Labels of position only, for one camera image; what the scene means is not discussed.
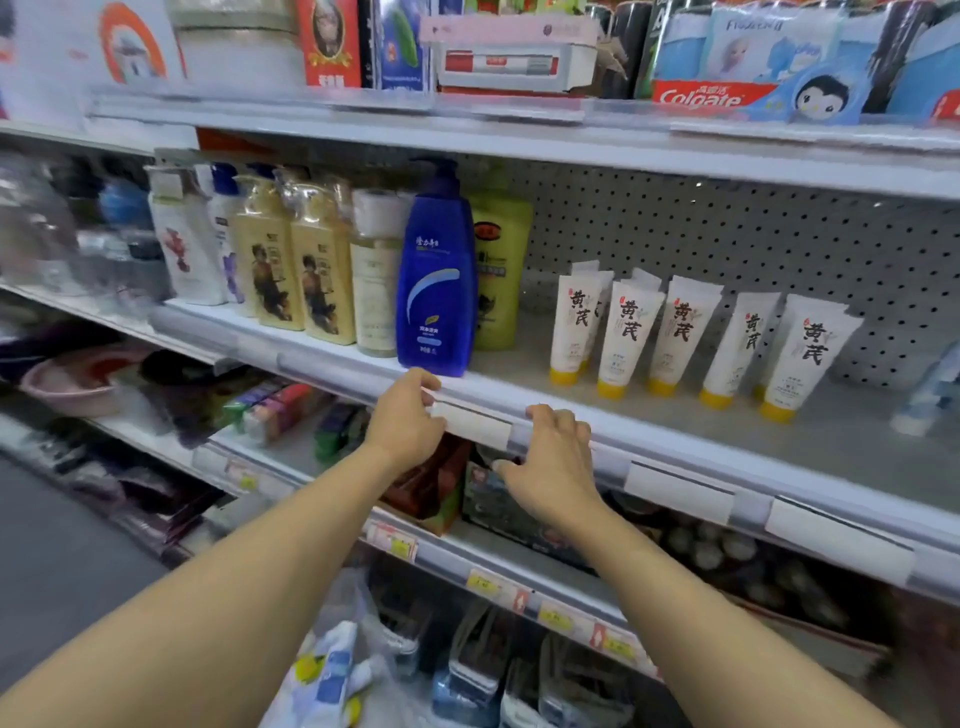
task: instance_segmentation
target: left hand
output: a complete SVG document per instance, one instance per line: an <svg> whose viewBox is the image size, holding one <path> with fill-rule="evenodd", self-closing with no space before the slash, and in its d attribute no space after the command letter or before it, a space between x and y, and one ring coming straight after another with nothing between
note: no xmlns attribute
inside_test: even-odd
<svg viewBox="0 0 960 728"><path fill-rule="evenodd" d="M424 389L436 392L440 380L420 367L411 369L380 396L367 427L364 445L385 453L397 475L430 457L444 436L446 420L427 414L434 399Z"/></svg>

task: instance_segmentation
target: floor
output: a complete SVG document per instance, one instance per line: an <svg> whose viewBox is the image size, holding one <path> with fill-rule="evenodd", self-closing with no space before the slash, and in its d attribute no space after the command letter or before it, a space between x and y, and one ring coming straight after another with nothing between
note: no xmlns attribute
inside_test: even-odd
<svg viewBox="0 0 960 728"><path fill-rule="evenodd" d="M166 569L0 456L0 692Z"/></svg>

